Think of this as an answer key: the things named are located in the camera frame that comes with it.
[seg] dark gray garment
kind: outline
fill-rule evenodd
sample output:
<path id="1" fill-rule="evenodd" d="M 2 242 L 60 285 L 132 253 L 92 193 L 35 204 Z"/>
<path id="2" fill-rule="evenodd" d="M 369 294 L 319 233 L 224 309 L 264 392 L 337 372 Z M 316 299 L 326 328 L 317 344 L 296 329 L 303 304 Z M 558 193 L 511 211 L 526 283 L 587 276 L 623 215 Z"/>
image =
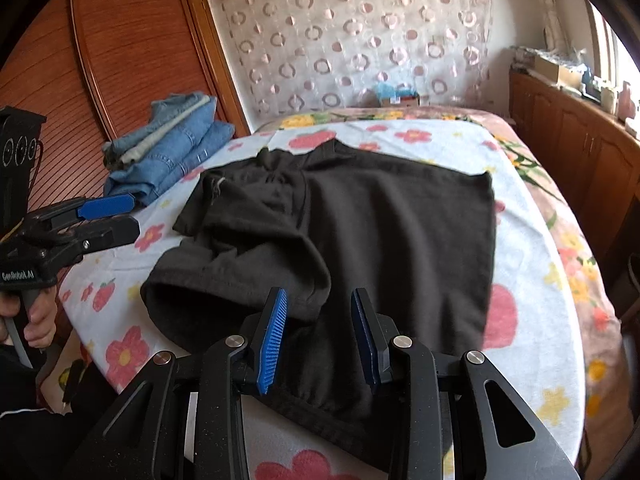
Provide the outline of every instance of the dark gray garment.
<path id="1" fill-rule="evenodd" d="M 151 319 L 199 352 L 238 331 L 272 286 L 289 298 L 275 384 L 263 402 L 386 469 L 396 399 L 364 382 L 350 295 L 433 351 L 480 348 L 494 268 L 491 177 L 354 150 L 262 150 L 202 174 L 142 287 Z"/>

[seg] silver screw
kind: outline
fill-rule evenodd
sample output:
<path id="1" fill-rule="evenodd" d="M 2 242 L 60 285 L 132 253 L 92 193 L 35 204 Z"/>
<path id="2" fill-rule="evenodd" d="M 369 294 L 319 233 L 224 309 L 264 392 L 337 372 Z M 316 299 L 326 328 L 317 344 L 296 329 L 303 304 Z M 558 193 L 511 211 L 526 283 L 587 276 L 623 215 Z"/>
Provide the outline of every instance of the silver screw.
<path id="1" fill-rule="evenodd" d="M 230 348 L 238 348 L 244 344 L 244 337 L 241 335 L 230 335 L 225 339 L 225 344 Z"/>
<path id="2" fill-rule="evenodd" d="M 414 342 L 411 341 L 411 338 L 405 335 L 397 335 L 394 338 L 394 345 L 398 348 L 411 348 L 412 344 L 414 344 Z"/>
<path id="3" fill-rule="evenodd" d="M 160 366 L 167 364 L 170 360 L 171 353 L 167 352 L 166 350 L 162 350 L 161 352 L 158 352 L 156 355 L 154 355 L 154 362 Z"/>
<path id="4" fill-rule="evenodd" d="M 484 363 L 484 354 L 478 350 L 472 350 L 466 353 L 466 360 L 475 365 Z"/>

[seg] bed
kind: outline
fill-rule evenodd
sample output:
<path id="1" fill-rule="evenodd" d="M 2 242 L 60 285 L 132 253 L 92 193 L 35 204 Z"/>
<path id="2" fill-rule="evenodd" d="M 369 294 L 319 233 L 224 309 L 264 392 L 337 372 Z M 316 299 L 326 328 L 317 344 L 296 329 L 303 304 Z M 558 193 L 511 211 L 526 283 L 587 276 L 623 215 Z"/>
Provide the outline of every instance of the bed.
<path id="1" fill-rule="evenodd" d="M 58 383 L 79 352 L 118 390 L 155 352 L 184 354 L 151 323 L 140 285 L 162 253 L 180 243 L 171 226 L 204 169 L 254 156 L 264 146 L 303 153 L 333 138 L 362 150 L 492 174 L 496 263 L 482 350 L 572 461 L 578 461 L 580 443 L 588 444 L 579 462 L 590 462 L 589 477 L 597 478 L 632 427 L 619 323 L 577 221 L 548 174 L 505 121 L 462 108 L 350 108 L 290 116 L 229 142 L 136 213 L 142 234 L 135 245 L 94 254 L 70 270 L 60 299 L 76 334 L 43 386 L 51 407 L 62 408 Z M 256 400 L 243 399 L 243 407 L 256 480 L 386 478 Z M 452 478 L 450 451 L 444 471 Z"/>

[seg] human hand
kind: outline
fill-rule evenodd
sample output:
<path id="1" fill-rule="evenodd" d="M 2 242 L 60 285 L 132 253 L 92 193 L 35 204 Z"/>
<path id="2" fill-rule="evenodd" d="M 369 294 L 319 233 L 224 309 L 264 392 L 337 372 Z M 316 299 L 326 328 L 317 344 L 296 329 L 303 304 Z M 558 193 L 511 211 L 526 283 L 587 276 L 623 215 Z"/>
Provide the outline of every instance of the human hand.
<path id="1" fill-rule="evenodd" d="M 40 291 L 29 309 L 29 323 L 24 328 L 24 338 L 32 348 L 46 348 L 56 334 L 57 288 L 51 286 Z M 13 317 L 20 310 L 17 296 L 0 291 L 0 316 Z M 11 344 L 4 322 L 0 320 L 0 343 Z"/>

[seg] blue denim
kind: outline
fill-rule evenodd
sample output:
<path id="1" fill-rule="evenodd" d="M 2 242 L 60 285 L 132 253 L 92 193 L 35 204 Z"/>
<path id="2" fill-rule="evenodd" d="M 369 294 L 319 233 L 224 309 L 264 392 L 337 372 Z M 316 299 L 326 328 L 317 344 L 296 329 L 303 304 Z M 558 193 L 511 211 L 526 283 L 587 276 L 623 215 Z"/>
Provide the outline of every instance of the blue denim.
<path id="1" fill-rule="evenodd" d="M 232 124 L 213 120 L 215 108 L 215 100 L 198 108 L 142 160 L 126 170 L 113 171 L 104 183 L 104 195 L 131 193 L 139 204 L 151 204 L 233 137 Z"/>
<path id="2" fill-rule="evenodd" d="M 172 94 L 162 101 L 151 102 L 151 120 L 149 124 L 139 128 L 130 134 L 112 141 L 108 147 L 109 156 L 114 159 L 124 155 L 146 136 L 156 131 L 160 126 L 191 108 L 204 96 L 203 92 L 191 94 Z"/>

